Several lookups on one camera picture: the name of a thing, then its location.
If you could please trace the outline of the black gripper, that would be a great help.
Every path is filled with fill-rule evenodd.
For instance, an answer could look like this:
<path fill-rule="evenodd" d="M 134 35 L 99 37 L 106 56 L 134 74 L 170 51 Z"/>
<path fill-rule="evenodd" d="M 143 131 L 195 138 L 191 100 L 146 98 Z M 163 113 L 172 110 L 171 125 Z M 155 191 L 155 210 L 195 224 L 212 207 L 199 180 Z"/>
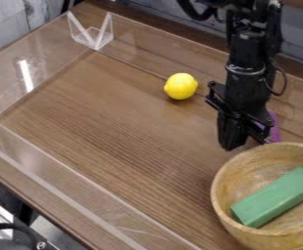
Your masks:
<path fill-rule="evenodd" d="M 279 68 L 272 62 L 258 67 L 228 63 L 226 72 L 224 84 L 208 83 L 207 103 L 218 112 L 218 142 L 227 151 L 243 146 L 248 135 L 259 144 L 270 144 L 275 122 L 267 103 L 271 96 L 280 96 L 286 90 L 286 87 L 279 92 L 272 89 Z"/>

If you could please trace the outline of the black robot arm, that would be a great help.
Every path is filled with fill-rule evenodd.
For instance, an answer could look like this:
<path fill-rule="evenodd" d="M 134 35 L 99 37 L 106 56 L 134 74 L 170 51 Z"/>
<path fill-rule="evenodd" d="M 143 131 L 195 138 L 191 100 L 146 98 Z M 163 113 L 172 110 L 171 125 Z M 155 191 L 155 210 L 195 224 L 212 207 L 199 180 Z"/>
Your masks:
<path fill-rule="evenodd" d="M 267 109 L 272 96 L 284 91 L 274 88 L 283 70 L 275 63 L 280 52 L 280 0 L 176 0 L 196 21 L 214 18 L 226 25 L 230 50 L 224 65 L 226 81 L 208 83 L 206 102 L 216 110 L 218 142 L 234 150 L 250 139 L 260 144 L 274 141 L 276 121 Z"/>

